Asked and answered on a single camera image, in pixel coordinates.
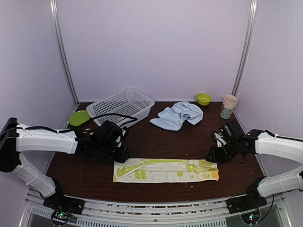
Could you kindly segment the green patterned white towel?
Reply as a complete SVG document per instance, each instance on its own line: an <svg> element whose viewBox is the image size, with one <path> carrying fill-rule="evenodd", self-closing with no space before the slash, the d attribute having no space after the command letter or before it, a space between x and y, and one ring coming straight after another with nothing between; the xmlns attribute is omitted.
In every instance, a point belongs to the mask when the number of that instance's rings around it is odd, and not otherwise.
<svg viewBox="0 0 303 227"><path fill-rule="evenodd" d="M194 183L218 181L216 163L204 159L130 158L114 163L115 183Z"/></svg>

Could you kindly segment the light blue towel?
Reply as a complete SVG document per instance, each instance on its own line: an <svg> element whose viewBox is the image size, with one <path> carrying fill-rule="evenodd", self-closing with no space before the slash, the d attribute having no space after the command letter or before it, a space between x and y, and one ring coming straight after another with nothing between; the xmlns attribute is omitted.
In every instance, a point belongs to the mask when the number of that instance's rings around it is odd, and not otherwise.
<svg viewBox="0 0 303 227"><path fill-rule="evenodd" d="M188 101L182 101L175 103L172 107L166 107L158 113L157 118L149 122L164 130L179 131L184 122L196 125L203 120L203 117L204 112L201 108Z"/></svg>

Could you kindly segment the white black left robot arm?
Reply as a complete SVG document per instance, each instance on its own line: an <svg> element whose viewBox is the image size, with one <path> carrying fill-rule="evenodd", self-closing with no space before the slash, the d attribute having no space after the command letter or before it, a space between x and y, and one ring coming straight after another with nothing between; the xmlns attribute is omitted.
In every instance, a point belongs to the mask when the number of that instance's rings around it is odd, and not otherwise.
<svg viewBox="0 0 303 227"><path fill-rule="evenodd" d="M122 145L128 135L126 127L120 128L105 121L94 129L55 130L45 126L26 126L16 118L9 118L0 133L0 170L16 175L35 188L45 205L55 211L74 211L83 201L75 202L64 196L60 183L38 170L22 154L24 151L52 151L65 154L86 154L110 158L124 163L130 157L129 149Z"/></svg>

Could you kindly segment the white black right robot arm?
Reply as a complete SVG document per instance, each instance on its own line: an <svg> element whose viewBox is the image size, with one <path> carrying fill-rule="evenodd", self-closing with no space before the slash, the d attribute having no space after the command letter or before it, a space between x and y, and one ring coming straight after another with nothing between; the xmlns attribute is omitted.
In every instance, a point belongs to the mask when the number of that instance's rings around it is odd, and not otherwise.
<svg viewBox="0 0 303 227"><path fill-rule="evenodd" d="M286 158L298 163L303 162L302 139L283 137L265 130L253 129L244 133L241 129L222 127L212 133L216 143L210 148L206 160L213 163L231 162L237 155L246 157L248 154L272 155ZM282 192L303 189L303 167L299 166L282 174L259 178L246 190L246 195L228 199L231 209L240 210L257 208L267 203L268 196Z"/></svg>

